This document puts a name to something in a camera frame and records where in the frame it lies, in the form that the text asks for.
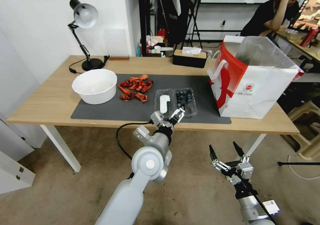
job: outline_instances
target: logo on bag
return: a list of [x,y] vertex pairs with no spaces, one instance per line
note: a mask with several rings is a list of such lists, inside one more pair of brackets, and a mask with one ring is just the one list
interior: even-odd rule
[[252,92],[253,88],[254,88],[254,84],[246,84],[243,88],[243,91]]

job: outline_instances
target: black desk lamp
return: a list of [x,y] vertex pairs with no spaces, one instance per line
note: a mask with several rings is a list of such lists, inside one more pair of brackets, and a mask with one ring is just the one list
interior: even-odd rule
[[94,24],[98,20],[97,9],[89,4],[81,4],[79,0],[70,0],[70,7],[73,9],[74,21],[68,24],[68,27],[72,31],[72,34],[74,35],[77,42],[79,43],[82,52],[85,54],[87,58],[87,60],[82,63],[83,70],[88,71],[92,69],[103,68],[105,65],[105,62],[102,62],[100,59],[91,59],[89,51],[80,42],[79,38],[77,37],[74,31],[78,27],[87,29],[94,26]]

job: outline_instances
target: beige carpet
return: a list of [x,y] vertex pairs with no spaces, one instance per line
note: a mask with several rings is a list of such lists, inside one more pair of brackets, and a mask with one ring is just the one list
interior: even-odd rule
[[[94,224],[119,182],[130,174],[130,161],[115,141],[116,129],[58,130],[82,165],[80,172],[73,173],[46,140],[41,149],[20,161],[36,173],[33,186],[0,195],[1,225]],[[132,132],[124,129],[120,133],[131,155],[142,146]],[[210,165],[208,145],[212,144],[218,159],[226,162],[236,157],[232,141],[243,146],[248,137],[241,133],[175,132],[167,177],[161,185],[147,185],[135,224],[244,224],[233,186]],[[268,135],[250,160],[254,166],[252,184],[261,200],[276,200],[281,210],[275,216],[279,224],[320,224],[320,180],[302,180],[288,167],[279,167],[276,162],[286,161],[288,155],[294,155],[290,146],[280,136]],[[304,176],[320,175],[317,166],[296,170]]]

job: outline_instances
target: tissue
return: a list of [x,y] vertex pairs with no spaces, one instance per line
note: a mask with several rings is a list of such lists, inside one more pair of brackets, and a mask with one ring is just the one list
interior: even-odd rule
[[201,52],[201,48],[194,48],[194,47],[183,47],[182,54],[189,54],[189,55],[198,55]]

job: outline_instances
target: lamp shade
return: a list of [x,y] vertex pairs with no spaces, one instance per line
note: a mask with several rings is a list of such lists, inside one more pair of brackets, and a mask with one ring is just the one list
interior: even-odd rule
[[98,20],[98,11],[89,4],[81,4],[79,0],[70,0],[70,7],[73,9],[74,21],[84,29],[94,26]]

